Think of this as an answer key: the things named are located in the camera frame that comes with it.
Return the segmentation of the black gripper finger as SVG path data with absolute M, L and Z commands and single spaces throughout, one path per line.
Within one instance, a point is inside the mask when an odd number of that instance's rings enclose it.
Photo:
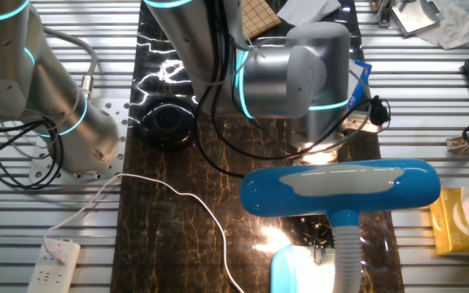
M 327 250 L 334 247 L 334 239 L 331 224 L 327 218 L 321 218 L 318 224 L 318 263 L 321 264 L 323 262 L 322 258 L 327 254 Z
M 316 265 L 320 264 L 319 223 L 318 216 L 300 217 L 300 231 L 304 235 L 304 242 L 309 245 L 313 262 Z

